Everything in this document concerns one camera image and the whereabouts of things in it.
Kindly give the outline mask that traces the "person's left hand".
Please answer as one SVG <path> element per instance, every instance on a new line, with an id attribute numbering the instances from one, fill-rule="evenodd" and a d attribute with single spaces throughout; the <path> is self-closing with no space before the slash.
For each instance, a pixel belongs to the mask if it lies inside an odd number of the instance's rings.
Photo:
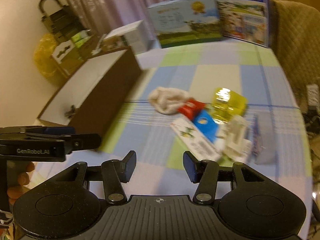
<path id="1" fill-rule="evenodd" d="M 21 172 L 17 176 L 17 185 L 8 187 L 7 195 L 9 198 L 9 203 L 14 205 L 16 200 L 20 198 L 21 195 L 28 192 L 29 189 L 26 187 L 30 183 L 29 173 L 35 170 L 35 165 L 33 162 L 28 162 L 25 171 Z"/>

